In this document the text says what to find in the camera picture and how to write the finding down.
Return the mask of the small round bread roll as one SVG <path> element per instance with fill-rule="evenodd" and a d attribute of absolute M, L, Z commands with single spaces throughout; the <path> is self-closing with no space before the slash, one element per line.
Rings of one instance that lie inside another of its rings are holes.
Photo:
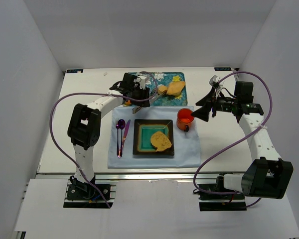
<path fill-rule="evenodd" d="M 160 85 L 157 89 L 159 95 L 165 94 L 168 90 L 168 87 L 165 85 Z"/>

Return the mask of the brown bread slice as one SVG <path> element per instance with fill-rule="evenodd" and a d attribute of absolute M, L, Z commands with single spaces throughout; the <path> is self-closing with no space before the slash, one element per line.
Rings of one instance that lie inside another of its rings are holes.
<path fill-rule="evenodd" d="M 151 136 L 150 142 L 156 149 L 156 152 L 163 152 L 172 147 L 172 143 L 169 138 L 161 131 L 155 132 Z"/>

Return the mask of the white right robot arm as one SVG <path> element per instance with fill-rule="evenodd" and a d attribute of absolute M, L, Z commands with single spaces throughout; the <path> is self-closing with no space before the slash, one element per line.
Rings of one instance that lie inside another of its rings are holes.
<path fill-rule="evenodd" d="M 252 164 L 243 174 L 225 173 L 217 177 L 214 194 L 242 193 L 248 197 L 281 199 L 293 173 L 291 162 L 282 160 L 272 144 L 259 104 L 253 102 L 253 83 L 236 82 L 234 94 L 221 92 L 219 78 L 211 79 L 211 91 L 196 103 L 192 116 L 203 121 L 217 112 L 232 113 L 243 130 L 252 157 Z"/>

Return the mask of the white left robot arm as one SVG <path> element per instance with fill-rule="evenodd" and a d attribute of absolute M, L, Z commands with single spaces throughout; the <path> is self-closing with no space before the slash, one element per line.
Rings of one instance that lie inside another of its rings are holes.
<path fill-rule="evenodd" d="M 93 171 L 93 147 L 100 137 L 101 119 L 114 108 L 129 100 L 136 106 L 150 106 L 150 89 L 146 86 L 149 80 L 146 75 L 125 73 L 123 79 L 110 87 L 110 91 L 86 105 L 77 104 L 71 116 L 67 134 L 75 151 L 75 162 L 79 165 L 72 185 L 84 196 L 91 197 L 95 188 Z"/>

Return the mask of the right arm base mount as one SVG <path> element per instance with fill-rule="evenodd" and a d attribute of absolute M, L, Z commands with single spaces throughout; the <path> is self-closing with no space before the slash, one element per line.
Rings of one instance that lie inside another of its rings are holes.
<path fill-rule="evenodd" d="M 225 189 L 223 186 L 223 176 L 218 176 L 215 183 L 198 184 L 201 189 L 213 192 L 233 192 Z M 242 194 L 237 195 L 215 195 L 203 193 L 197 189 L 193 194 L 198 195 L 199 210 L 201 212 L 222 212 L 222 211 L 246 211 L 245 197 Z"/>

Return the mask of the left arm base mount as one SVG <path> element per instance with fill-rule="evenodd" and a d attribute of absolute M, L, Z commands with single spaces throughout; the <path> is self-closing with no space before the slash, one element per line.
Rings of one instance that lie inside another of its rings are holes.
<path fill-rule="evenodd" d="M 116 195 L 116 185 L 101 183 L 97 184 L 96 186 L 100 189 L 109 206 L 111 207 Z M 93 188 L 91 193 L 86 194 L 86 192 L 80 190 L 74 186 L 70 180 L 68 180 L 63 208 L 109 209 L 110 207 L 107 206 L 106 202 L 96 189 Z"/>

